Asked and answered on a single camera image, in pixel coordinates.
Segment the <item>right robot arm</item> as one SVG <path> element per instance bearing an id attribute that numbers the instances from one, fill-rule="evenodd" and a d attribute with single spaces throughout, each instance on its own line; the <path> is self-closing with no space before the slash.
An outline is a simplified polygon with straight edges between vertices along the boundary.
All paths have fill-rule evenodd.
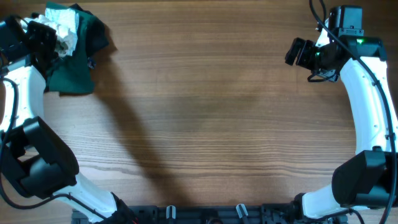
<path id="1" fill-rule="evenodd" d="M 353 114 L 355 155 L 335 169 L 331 183 L 296 196 L 293 221 L 323 222 L 359 210 L 381 209 L 385 223 L 397 206 L 397 116 L 387 83 L 386 50 L 367 37 L 363 10 L 342 5 L 317 17 L 317 41 L 296 38 L 288 65 L 310 71 L 308 81 L 342 81 Z"/>

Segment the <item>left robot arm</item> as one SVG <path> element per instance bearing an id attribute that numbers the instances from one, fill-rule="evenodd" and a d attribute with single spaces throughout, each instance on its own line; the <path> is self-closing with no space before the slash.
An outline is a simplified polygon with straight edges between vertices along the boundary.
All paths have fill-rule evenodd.
<path id="1" fill-rule="evenodd" d="M 80 173 L 72 150 L 44 121 L 45 71 L 55 58 L 54 29 L 9 16 L 1 22 L 1 83 L 6 90 L 1 123 L 1 175 L 22 197 L 38 197 L 19 205 L 32 210 L 53 200 L 86 215 L 90 223 L 138 223 L 134 212 L 114 193 L 102 190 Z"/>

